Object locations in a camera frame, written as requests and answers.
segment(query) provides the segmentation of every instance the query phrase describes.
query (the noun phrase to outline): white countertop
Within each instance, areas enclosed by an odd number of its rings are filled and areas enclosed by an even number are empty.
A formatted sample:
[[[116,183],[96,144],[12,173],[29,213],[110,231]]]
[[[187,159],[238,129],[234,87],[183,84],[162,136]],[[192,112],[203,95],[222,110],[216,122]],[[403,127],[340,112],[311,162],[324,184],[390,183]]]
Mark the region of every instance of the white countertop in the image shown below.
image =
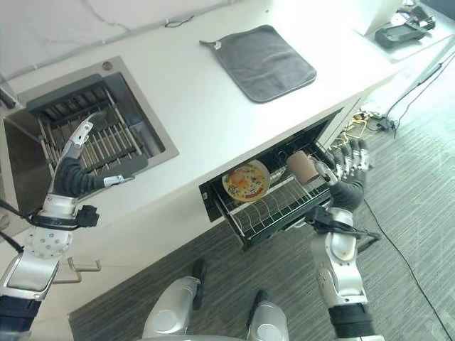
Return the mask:
[[[10,81],[22,92],[120,55],[180,152],[132,182],[86,200],[99,209],[99,227],[168,202],[283,138],[395,68],[337,17],[338,1],[240,1],[77,55]],[[311,85],[268,104],[248,100],[199,40],[270,24],[317,70]]]

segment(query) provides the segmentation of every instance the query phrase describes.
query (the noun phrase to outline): cup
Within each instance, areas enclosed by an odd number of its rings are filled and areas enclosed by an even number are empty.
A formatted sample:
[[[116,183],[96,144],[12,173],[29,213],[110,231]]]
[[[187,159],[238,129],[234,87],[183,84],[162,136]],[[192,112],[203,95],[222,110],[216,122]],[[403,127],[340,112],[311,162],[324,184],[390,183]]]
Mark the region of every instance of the cup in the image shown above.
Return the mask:
[[[302,186],[319,177],[313,161],[303,151],[297,151],[288,157],[286,164]]]

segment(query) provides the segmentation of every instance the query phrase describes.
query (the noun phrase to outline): metal rack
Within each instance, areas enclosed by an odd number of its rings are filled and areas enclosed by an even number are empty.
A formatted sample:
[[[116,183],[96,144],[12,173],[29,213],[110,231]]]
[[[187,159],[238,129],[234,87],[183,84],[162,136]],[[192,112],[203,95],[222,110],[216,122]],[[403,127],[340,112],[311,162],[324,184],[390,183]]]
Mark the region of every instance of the metal rack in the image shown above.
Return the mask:
[[[315,144],[307,144],[300,149],[321,160],[321,149]],[[257,201],[236,201],[224,191],[221,184],[213,186],[218,208],[224,212],[243,244],[248,245],[257,238],[268,237],[275,231],[286,229],[300,220],[314,205],[329,198],[328,187],[321,178],[308,185],[300,185],[294,175],[286,170],[287,156],[283,151],[267,156],[266,166],[273,171],[272,185],[267,194]]]
[[[105,112],[106,115],[90,134],[81,155],[82,168],[87,173],[97,175],[143,153],[147,158],[151,157],[144,142],[125,124],[109,90],[97,87],[50,105],[38,117],[39,139],[51,174],[65,142],[79,124],[95,112]]]

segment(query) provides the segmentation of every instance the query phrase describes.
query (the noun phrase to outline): dishwasher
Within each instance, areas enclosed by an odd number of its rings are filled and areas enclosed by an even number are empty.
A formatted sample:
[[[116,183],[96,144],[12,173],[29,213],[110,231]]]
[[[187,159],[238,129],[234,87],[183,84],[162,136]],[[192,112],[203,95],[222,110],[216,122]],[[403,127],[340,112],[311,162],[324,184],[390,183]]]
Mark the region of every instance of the dishwasher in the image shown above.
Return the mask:
[[[244,250],[279,231],[302,226],[305,214],[311,208],[328,202],[330,193],[322,178],[302,186],[287,170],[286,159],[297,151],[303,151],[328,163],[318,138],[342,109],[202,184],[199,190],[209,220],[214,222],[224,217]],[[252,160],[262,162],[270,172],[269,190],[254,202],[234,200],[223,187],[223,176]]]

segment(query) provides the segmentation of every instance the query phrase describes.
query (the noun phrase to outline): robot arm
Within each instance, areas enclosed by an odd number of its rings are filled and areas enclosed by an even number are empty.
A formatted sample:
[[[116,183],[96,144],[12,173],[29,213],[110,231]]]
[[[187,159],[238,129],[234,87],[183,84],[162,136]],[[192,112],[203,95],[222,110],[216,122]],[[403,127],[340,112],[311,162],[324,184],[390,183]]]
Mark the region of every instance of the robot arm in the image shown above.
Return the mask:
[[[380,237],[353,226],[353,211],[363,200],[368,151],[363,141],[360,145],[352,141],[351,149],[352,153],[344,149],[343,156],[335,157],[337,176],[326,164],[314,161],[316,170],[330,188],[332,199],[327,210],[317,207],[307,217],[317,232],[311,250],[316,280],[338,340],[383,341],[384,338],[375,333],[356,265],[358,238],[365,234]]]
[[[132,178],[122,175],[98,178],[86,174],[78,158],[91,130],[103,113],[91,114],[66,143],[55,169],[43,209],[31,218],[25,246],[0,279],[0,339],[18,340],[30,330],[41,301],[46,298],[73,230],[97,224],[96,207],[76,212],[77,199]]]

